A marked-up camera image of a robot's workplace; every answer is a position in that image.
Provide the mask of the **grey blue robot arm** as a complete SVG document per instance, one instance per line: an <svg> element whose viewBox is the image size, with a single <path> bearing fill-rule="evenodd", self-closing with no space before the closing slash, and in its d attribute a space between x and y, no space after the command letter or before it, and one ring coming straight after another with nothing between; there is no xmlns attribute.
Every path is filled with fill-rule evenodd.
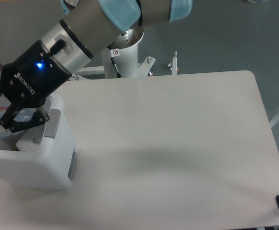
<svg viewBox="0 0 279 230"><path fill-rule="evenodd" d="M78 0L14 62L0 63L0 127L19 132L49 120L46 98L129 29L187 17L190 0Z"/></svg>

